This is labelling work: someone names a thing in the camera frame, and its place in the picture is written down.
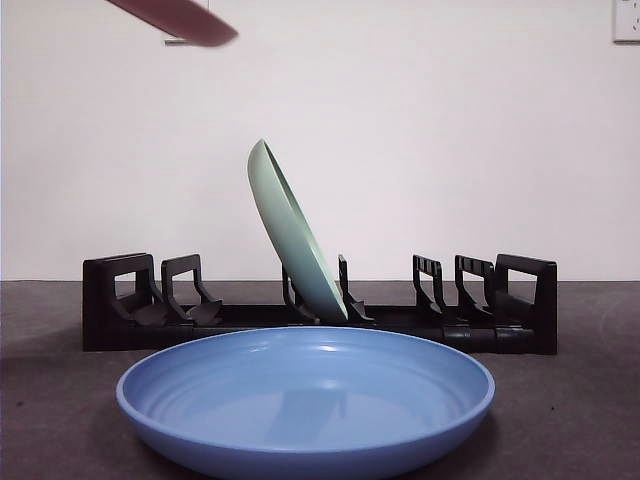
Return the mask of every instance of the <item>gray countertop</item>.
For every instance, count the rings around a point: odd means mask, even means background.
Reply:
[[[207,286],[228,303],[280,301],[277,282]],[[1,288],[3,479],[205,478],[134,435],[114,388],[151,352],[82,352],[80,282]],[[352,289],[413,302],[409,282]],[[561,282],[558,322],[557,356],[474,355],[496,381],[489,415],[460,448],[401,478],[640,478],[640,282]]]

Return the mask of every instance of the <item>plate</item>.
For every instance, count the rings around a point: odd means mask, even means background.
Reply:
[[[207,8],[191,0],[149,2],[149,0],[109,0],[160,30],[188,40],[193,45],[216,47],[238,35],[232,27]]]
[[[327,262],[264,140],[251,150],[247,171],[262,223],[306,306],[321,320],[345,322],[347,309]]]
[[[450,347],[347,327],[208,337],[132,366],[116,396],[139,436],[223,479],[376,479],[449,452],[480,423],[491,374]]]

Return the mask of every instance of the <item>dish rack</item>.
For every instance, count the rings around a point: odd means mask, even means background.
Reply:
[[[413,255],[415,305],[365,305],[349,292],[347,261],[338,257],[339,281],[348,318],[324,322],[305,306],[284,267],[279,305],[226,304],[207,291],[197,254],[162,262],[162,290],[155,283],[153,257],[132,253],[85,260],[82,284],[85,351],[160,349],[221,333],[266,327],[342,325],[379,329],[440,342],[458,350],[493,353],[557,353],[557,266],[555,262],[499,254],[492,262],[456,255],[458,304],[443,295],[440,262]],[[536,277],[533,302],[509,293],[508,272]],[[197,305],[180,304],[173,278],[193,272]],[[486,305],[464,285],[464,272],[482,278]],[[133,293],[118,296],[116,277],[135,273]],[[422,285],[432,282],[433,295]]]

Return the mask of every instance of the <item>mint green plate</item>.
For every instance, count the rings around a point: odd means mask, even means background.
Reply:
[[[346,321],[347,309],[318,242],[264,140],[251,150],[247,170],[262,223],[306,306],[320,320]]]

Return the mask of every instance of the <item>red blurred object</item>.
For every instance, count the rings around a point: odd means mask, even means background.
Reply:
[[[175,37],[203,47],[216,47],[238,32],[191,0],[108,0]]]

